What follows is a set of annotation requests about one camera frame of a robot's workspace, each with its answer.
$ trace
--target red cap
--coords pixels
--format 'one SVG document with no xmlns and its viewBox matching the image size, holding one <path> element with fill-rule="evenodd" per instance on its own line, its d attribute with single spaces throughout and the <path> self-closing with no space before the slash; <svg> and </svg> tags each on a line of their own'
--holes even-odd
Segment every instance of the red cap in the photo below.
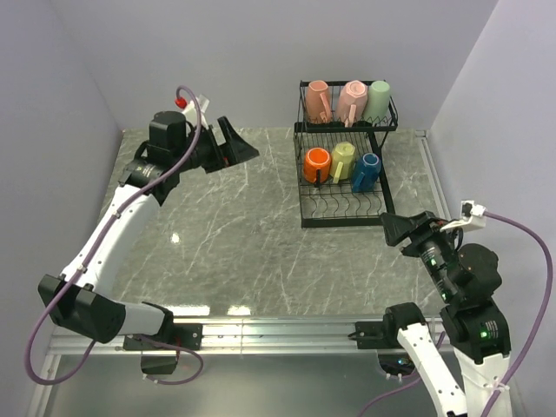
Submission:
<svg viewBox="0 0 556 417">
<path fill-rule="evenodd" d="M 183 97 L 178 97 L 174 100 L 175 105 L 177 107 L 179 107 L 180 109 L 185 109 L 185 106 L 188 105 L 188 102 L 185 101 L 185 98 Z"/>
</svg>

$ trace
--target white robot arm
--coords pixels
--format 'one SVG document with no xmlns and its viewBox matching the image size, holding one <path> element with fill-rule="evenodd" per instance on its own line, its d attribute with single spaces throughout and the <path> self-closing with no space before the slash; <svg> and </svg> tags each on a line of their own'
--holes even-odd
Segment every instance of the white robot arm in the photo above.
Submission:
<svg viewBox="0 0 556 417">
<path fill-rule="evenodd" d="M 395 335 L 414 362 L 438 416 L 479 417 L 498 389 L 501 395 L 489 415 L 511 417 L 508 388 L 499 384 L 509 368 L 509 330 L 492 299 L 501 284 L 498 257 L 477 244 L 454 247 L 453 234 L 486 225 L 484 207 L 473 201 L 464 201 L 461 207 L 461 219 L 453 222 L 428 212 L 413 217 L 383 214 L 381 219 L 387 244 L 396 246 L 409 238 L 402 254 L 421 258 L 447 304 L 440 316 L 460 364 L 465 393 L 438 353 L 415 304 L 388 308 L 383 322 L 390 338 Z"/>
<path fill-rule="evenodd" d="M 56 325 L 101 343 L 118 335 L 147 335 L 158 343 L 189 349 L 200 347 L 201 325 L 178 328 L 172 312 L 164 307 L 115 301 L 111 297 L 117 271 L 136 237 L 179 183 L 182 172 L 202 167 L 211 173 L 259 155 L 234 131 L 226 117 L 218 119 L 225 139 L 221 145 L 217 144 L 212 127 L 205 129 L 202 122 L 195 150 L 175 170 L 176 160 L 189 149 L 193 130 L 187 133 L 186 117 L 182 113 L 165 111 L 155 115 L 149 125 L 149 140 L 141 144 L 133 161 L 124 169 L 120 187 L 92 236 L 59 276 L 45 275 L 39 283 L 38 291 L 45 306 L 53 306 L 50 317 Z M 173 174 L 157 181 L 168 172 Z M 143 193 L 145 186 L 152 182 L 155 185 Z M 99 236 L 103 236 L 100 245 Z M 84 261 L 89 254 L 92 257 Z M 77 280 L 76 271 L 81 273 Z M 149 344 L 142 341 L 139 348 L 148 349 Z M 171 374 L 174 367 L 175 363 L 173 367 L 142 365 L 145 374 Z"/>
</svg>

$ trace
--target gray marble surface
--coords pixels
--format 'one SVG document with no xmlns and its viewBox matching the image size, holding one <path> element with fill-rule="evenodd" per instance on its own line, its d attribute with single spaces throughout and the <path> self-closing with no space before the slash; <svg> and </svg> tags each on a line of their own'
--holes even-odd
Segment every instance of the gray marble surface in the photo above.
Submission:
<svg viewBox="0 0 556 417">
<path fill-rule="evenodd" d="M 292 129 L 237 131 L 261 156 L 183 174 L 122 265 L 115 298 L 195 315 L 382 314 L 404 301 L 439 312 L 420 262 L 387 247 L 380 227 L 300 227 Z M 125 132 L 104 209 L 147 138 Z M 383 152 L 397 213 L 436 211 L 414 132 L 390 134 Z"/>
</svg>

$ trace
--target dish rack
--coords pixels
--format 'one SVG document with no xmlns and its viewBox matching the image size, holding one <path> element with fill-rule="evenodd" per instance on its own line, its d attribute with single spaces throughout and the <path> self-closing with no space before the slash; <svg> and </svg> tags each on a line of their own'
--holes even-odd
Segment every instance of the dish rack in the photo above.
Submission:
<svg viewBox="0 0 556 417">
<path fill-rule="evenodd" d="M 358 120 L 350 128 L 334 118 L 335 104 L 338 103 L 341 88 L 348 81 L 326 81 L 331 93 L 333 121 L 312 123 L 305 109 L 305 94 L 309 82 L 300 82 L 300 99 L 297 122 L 294 125 L 295 162 L 299 189 L 302 228 L 338 228 L 346 226 L 381 226 L 381 213 L 395 213 L 394 201 L 390 193 L 382 147 L 388 132 L 398 128 L 398 111 L 390 98 L 388 112 L 380 120 Z M 370 86 L 372 81 L 362 81 Z M 384 132 L 379 145 L 376 132 Z M 303 177 L 303 161 L 311 148 L 324 148 L 332 153 L 340 142 L 350 142 L 355 146 L 356 160 L 368 152 L 373 152 L 382 160 L 382 170 L 374 189 L 367 193 L 352 193 L 350 180 L 313 184 Z"/>
</svg>

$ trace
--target cup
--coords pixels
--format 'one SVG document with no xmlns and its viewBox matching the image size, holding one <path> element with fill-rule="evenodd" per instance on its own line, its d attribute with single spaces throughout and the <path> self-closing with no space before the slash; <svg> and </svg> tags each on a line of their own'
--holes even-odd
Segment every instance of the cup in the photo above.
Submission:
<svg viewBox="0 0 556 417">
<path fill-rule="evenodd" d="M 363 111 L 363 119 L 372 124 L 380 123 L 388 112 L 390 104 L 390 84 L 386 81 L 375 81 L 368 88 L 367 107 Z"/>
<path fill-rule="evenodd" d="M 303 176 L 311 183 L 322 184 L 330 172 L 330 154 L 323 148 L 312 148 L 305 154 Z"/>
<path fill-rule="evenodd" d="M 382 162 L 375 154 L 365 154 L 355 164 L 354 173 L 351 177 L 351 190 L 354 193 L 365 193 L 371 191 L 379 179 Z"/>
<path fill-rule="evenodd" d="M 309 83 L 305 97 L 305 109 L 308 121 L 311 123 L 332 122 L 328 84 L 321 80 Z"/>
<path fill-rule="evenodd" d="M 339 180 L 346 180 L 351 176 L 355 162 L 355 146 L 349 142 L 340 142 L 332 151 L 332 164 L 330 165 L 330 175 L 333 184 Z"/>
<path fill-rule="evenodd" d="M 350 81 L 341 89 L 336 116 L 347 128 L 350 128 L 355 121 L 361 119 L 365 104 L 367 104 L 367 86 L 361 81 Z"/>
</svg>

